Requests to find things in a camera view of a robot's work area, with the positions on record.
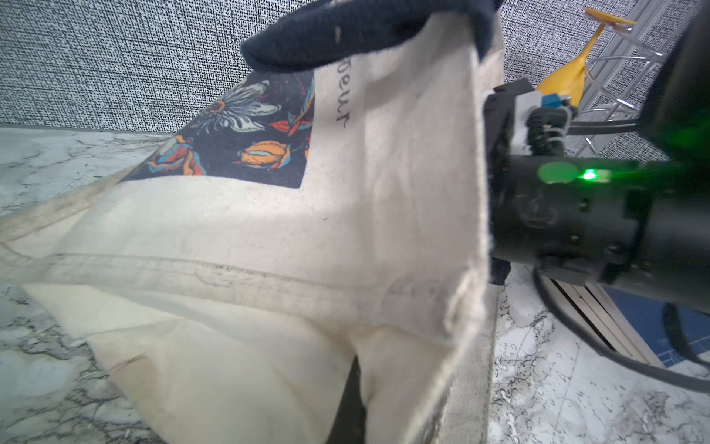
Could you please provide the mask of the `cream canvas tote bag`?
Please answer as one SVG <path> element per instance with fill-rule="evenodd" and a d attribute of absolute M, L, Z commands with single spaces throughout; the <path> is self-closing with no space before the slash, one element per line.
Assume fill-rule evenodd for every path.
<path fill-rule="evenodd" d="M 169 443 L 418 443 L 486 316 L 497 5 L 318 1 L 140 165 L 1 221 L 1 274 Z"/>

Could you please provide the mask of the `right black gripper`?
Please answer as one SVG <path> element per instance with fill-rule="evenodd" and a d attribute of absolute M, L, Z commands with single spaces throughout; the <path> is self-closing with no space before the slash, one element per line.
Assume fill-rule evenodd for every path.
<path fill-rule="evenodd" d="M 484 102 L 493 255 L 551 279 L 613 283 L 632 268 L 652 192 L 633 161 L 511 155 L 515 98 L 532 91 L 514 81 Z M 616 129 L 574 119 L 567 137 Z"/>

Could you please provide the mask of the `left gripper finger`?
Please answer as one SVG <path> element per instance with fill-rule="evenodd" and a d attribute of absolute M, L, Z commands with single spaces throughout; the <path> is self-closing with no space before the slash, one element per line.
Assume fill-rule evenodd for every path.
<path fill-rule="evenodd" d="M 367 410 L 361 396 L 361 368 L 355 356 L 326 444 L 364 444 Z"/>

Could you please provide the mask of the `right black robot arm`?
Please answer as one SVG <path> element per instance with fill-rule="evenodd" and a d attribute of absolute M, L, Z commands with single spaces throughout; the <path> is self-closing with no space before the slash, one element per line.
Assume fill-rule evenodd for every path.
<path fill-rule="evenodd" d="M 492 253 L 540 275 L 709 309 L 709 8 L 666 58 L 640 116 L 574 118 L 521 79 L 486 99 Z M 635 131 L 663 162 L 567 157 L 569 135 Z"/>

